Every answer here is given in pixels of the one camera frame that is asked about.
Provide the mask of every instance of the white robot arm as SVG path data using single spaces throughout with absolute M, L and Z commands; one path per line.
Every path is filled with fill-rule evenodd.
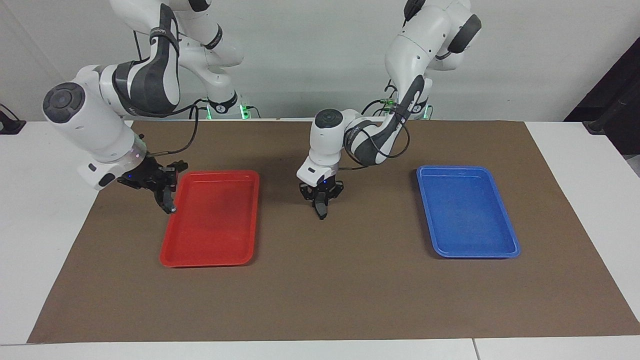
M 80 175 L 96 190 L 113 180 L 154 192 L 167 213 L 183 161 L 159 165 L 141 136 L 124 124 L 126 115 L 166 117 L 180 101 L 178 66 L 194 72 L 205 85 L 207 101 L 227 113 L 237 94 L 220 67 L 242 62 L 242 51 L 223 36 L 210 0 L 110 0 L 116 14 L 135 31 L 148 34 L 150 56 L 119 65 L 90 65 L 70 82 L 45 96 L 47 120 L 69 141 L 88 152 Z
M 402 154 L 391 155 L 391 148 L 413 107 L 429 96 L 432 81 L 425 71 L 455 69 L 481 29 L 466 0 L 409 0 L 404 15 L 406 24 L 385 56 L 397 88 L 394 110 L 379 126 L 355 110 L 334 109 L 320 111 L 312 124 L 311 149 L 297 176 L 303 181 L 301 193 L 320 219 L 327 215 L 329 199 L 344 188 L 335 180 L 342 148 L 362 167 Z

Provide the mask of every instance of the black cable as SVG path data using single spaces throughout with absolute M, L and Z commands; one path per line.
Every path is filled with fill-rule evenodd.
M 371 141 L 371 143 L 373 144 L 373 147 L 376 149 L 376 152 L 382 156 L 384 156 L 387 159 L 395 159 L 400 157 L 400 155 L 404 154 L 407 149 L 409 149 L 409 145 L 411 144 L 411 134 L 409 133 L 409 129 L 405 126 L 404 122 L 400 121 L 400 126 L 402 126 L 402 128 L 404 129 L 405 133 L 406 133 L 406 144 L 404 145 L 404 148 L 398 152 L 395 155 L 391 155 L 391 154 L 385 154 L 384 152 L 382 152 L 382 150 L 380 150 L 380 148 L 376 145 L 376 143 L 373 140 L 373 137 L 371 137 L 371 135 L 365 130 L 365 129 L 359 129 L 358 132 L 363 132 L 365 135 L 367 135 L 367 137 L 369 138 L 369 141 Z M 347 153 L 347 155 L 358 165 L 360 165 L 359 167 L 345 167 L 345 168 L 338 168 L 338 170 L 360 170 L 363 168 L 367 168 L 369 166 L 367 165 L 363 165 L 361 162 L 359 162 L 354 154 L 351 153 L 351 151 L 349 151 L 349 149 L 347 147 L 344 148 L 345 152 Z
M 200 110 L 206 110 L 206 109 L 207 108 L 199 108 L 195 104 L 191 106 L 191 110 L 189 111 L 189 119 L 192 118 L 194 110 L 195 110 L 195 122 L 193 124 L 193 132 L 191 134 L 191 138 L 189 139 L 189 142 L 187 143 L 187 145 L 183 146 L 181 149 L 174 150 L 174 151 L 154 152 L 152 154 L 148 154 L 147 157 L 156 158 L 158 156 L 172 155 L 172 154 L 177 154 L 179 152 L 182 152 L 182 151 L 185 151 L 186 149 L 188 149 L 191 146 L 191 144 L 193 143 L 193 140 L 195 140 L 196 134 L 198 133 L 198 121 L 200 120 Z
M 258 119 L 262 119 L 262 115 L 260 115 L 260 110 L 258 110 L 258 108 L 256 108 L 255 106 L 247 106 L 247 109 L 255 109 L 255 112 L 258 113 Z
M 133 31 L 133 39 L 135 39 L 136 41 L 136 49 L 138 50 L 138 57 L 140 58 L 140 61 L 142 61 L 142 53 L 140 52 L 140 43 L 138 42 L 138 33 L 135 30 Z
M 385 107 L 384 107 L 384 106 L 383 106 L 382 108 L 380 108 L 380 109 L 378 109 L 378 110 L 374 111 L 372 116 L 382 116 L 382 112 L 383 112 L 383 111 L 385 111 Z
M 18 116 L 16 116 L 16 114 L 14 114 L 13 111 L 11 111 L 11 109 L 7 108 L 4 104 L 0 104 L 0 106 L 2 106 L 6 111 L 9 111 L 9 113 L 13 115 L 13 117 L 15 117 L 16 121 L 20 121 L 20 118 L 18 118 Z
M 361 114 L 364 115 L 364 113 L 371 107 L 374 106 L 376 103 L 382 103 L 383 99 L 378 99 L 378 100 L 373 100 L 372 102 L 370 102 L 367 106 L 364 107 L 364 110 L 362 110 Z
M 448 58 L 448 57 L 449 57 L 449 55 L 451 55 L 451 52 L 450 52 L 450 51 L 447 51 L 447 53 L 446 53 L 446 54 L 444 54 L 444 55 L 442 55 L 442 56 L 438 56 L 438 55 L 436 55 L 436 60 L 444 60 L 444 59 Z
M 389 95 L 389 97 L 393 97 L 394 94 L 396 92 L 398 92 L 398 88 L 396 88 L 396 86 L 391 83 L 391 79 L 389 79 L 389 82 L 385 86 L 385 92 L 387 92 L 387 90 L 389 90 L 389 88 L 393 89 L 393 91 L 391 92 L 391 95 Z

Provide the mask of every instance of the brown mat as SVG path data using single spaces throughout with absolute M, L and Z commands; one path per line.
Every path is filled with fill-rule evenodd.
M 179 157 L 191 170 L 260 173 L 257 251 L 248 266 L 163 267 L 167 216 L 152 194 L 119 184 L 102 191 L 29 342 L 640 334 L 523 123 L 412 122 L 404 156 L 339 174 L 346 188 L 324 222 L 295 177 L 309 126 L 204 123 Z M 134 128 L 154 151 L 179 148 L 191 131 L 183 122 Z M 519 258 L 437 257 L 415 180 L 427 164 L 492 171 Z

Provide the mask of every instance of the white wall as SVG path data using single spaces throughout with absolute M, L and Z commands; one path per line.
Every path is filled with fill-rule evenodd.
M 383 95 L 405 0 L 214 0 L 242 41 L 230 70 L 265 117 L 361 110 Z M 472 0 L 483 30 L 462 68 L 436 73 L 440 119 L 563 120 L 640 36 L 638 0 Z M 137 57 L 107 0 L 0 0 L 0 101 L 29 120 L 57 81 Z M 182 98 L 203 96 L 181 72 Z

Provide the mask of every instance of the table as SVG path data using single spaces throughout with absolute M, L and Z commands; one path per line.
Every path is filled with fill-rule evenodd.
M 640 178 L 606 137 L 589 135 L 582 124 L 527 128 L 638 318 Z M 76 175 L 88 155 L 46 122 L 3 136 L 0 152 L 0 343 L 16 344 L 0 347 L 3 359 L 636 359 L 640 353 L 640 336 L 24 345 L 97 192 Z

